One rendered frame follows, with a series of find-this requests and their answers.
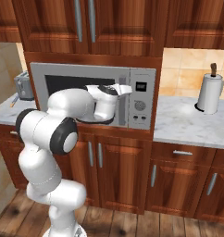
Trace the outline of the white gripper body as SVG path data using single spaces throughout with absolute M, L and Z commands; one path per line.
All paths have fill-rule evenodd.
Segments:
M 120 85 L 116 83 L 113 85 L 113 88 L 117 91 L 119 96 L 132 93 L 132 88 L 129 85 Z

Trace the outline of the grey microwave oven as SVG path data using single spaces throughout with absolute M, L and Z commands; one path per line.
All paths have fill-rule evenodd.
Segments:
M 70 88 L 51 94 L 47 109 L 67 110 L 79 122 L 107 124 L 125 128 L 148 130 L 151 123 L 155 69 L 130 69 L 131 94 L 124 94 L 125 125 L 118 124 L 120 96 L 113 85 L 85 85 L 82 89 Z

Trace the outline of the microwave door with dark window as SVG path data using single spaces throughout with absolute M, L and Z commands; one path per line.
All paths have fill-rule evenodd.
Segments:
M 31 74 L 42 111 L 47 110 L 49 96 L 57 91 L 85 85 L 130 84 L 130 69 L 120 67 L 31 62 Z

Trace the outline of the white paper towel roll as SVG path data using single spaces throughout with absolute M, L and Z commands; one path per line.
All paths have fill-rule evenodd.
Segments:
M 194 107 L 207 115 L 213 115 L 218 111 L 218 101 L 224 87 L 223 77 L 217 74 L 217 64 L 210 65 L 211 72 L 206 73 L 197 103 Z

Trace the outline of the wooden base cupboard door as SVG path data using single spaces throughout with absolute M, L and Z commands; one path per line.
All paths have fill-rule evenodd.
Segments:
M 156 165 L 156 182 L 151 173 Z M 150 161 L 145 209 L 157 213 L 193 218 L 209 167 L 191 163 Z
M 217 173 L 216 183 L 210 195 L 206 191 L 212 175 Z M 224 223 L 224 168 L 211 168 L 206 179 L 195 217 L 198 219 Z
M 98 144 L 103 146 L 99 167 Z M 152 143 L 144 140 L 96 137 L 98 184 L 103 208 L 142 214 Z
M 89 133 L 80 133 L 75 147 L 69 153 L 72 179 L 85 186 L 87 191 L 85 204 L 99 206 L 96 158 L 93 152 L 93 167 L 91 167 L 88 142 L 92 142 L 94 146 L 94 136 Z

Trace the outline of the grey toaster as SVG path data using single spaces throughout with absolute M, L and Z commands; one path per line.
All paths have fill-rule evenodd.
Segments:
M 34 99 L 31 81 L 27 70 L 21 72 L 14 78 L 16 84 L 16 91 L 19 95 L 20 100 L 32 101 Z

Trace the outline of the wooden drawer front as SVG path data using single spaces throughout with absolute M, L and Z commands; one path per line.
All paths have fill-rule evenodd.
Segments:
M 213 160 L 213 167 L 224 168 L 224 150 L 218 149 Z
M 192 152 L 192 156 L 179 156 L 173 154 L 174 150 Z M 200 166 L 210 166 L 214 155 L 215 148 L 202 146 L 193 146 L 177 143 L 159 143 L 153 142 L 151 158 L 170 162 L 189 162 Z

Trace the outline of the grey utensil with yellow tip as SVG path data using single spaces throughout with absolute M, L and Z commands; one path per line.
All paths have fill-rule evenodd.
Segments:
M 10 107 L 13 107 L 14 104 L 16 104 L 16 102 L 18 101 L 18 99 L 19 99 L 19 96 L 17 95 L 17 96 L 14 98 L 14 100 L 12 101 L 12 103 L 10 104 Z

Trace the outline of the wooden base cupboard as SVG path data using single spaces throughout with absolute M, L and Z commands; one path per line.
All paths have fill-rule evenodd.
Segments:
M 19 167 L 19 154 L 24 148 L 24 143 L 19 140 L 17 134 L 13 134 L 15 130 L 14 126 L 0 124 L 0 151 L 15 187 L 25 189 L 28 181 Z M 71 180 L 69 155 L 54 155 L 54 159 L 62 172 L 62 178 Z

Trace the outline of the wooden wall cupboard door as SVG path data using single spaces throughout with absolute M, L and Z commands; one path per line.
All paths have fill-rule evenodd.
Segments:
M 11 0 L 0 0 L 0 42 L 21 42 L 18 23 Z
M 165 47 L 224 50 L 224 0 L 169 0 Z
M 27 52 L 88 54 L 85 4 L 81 4 L 79 42 L 74 0 L 12 0 L 23 48 Z
M 169 0 L 93 0 L 94 55 L 163 55 Z

